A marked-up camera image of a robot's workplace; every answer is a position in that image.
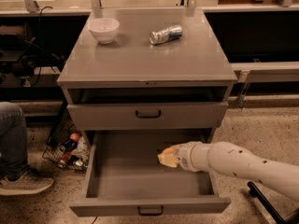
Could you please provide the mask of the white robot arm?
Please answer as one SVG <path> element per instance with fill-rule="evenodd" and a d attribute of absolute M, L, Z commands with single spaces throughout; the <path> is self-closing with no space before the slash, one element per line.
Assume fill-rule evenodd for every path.
<path fill-rule="evenodd" d="M 299 202 L 299 166 L 271 161 L 229 142 L 188 142 L 158 154 L 160 164 L 189 172 L 211 172 L 254 180 Z"/>

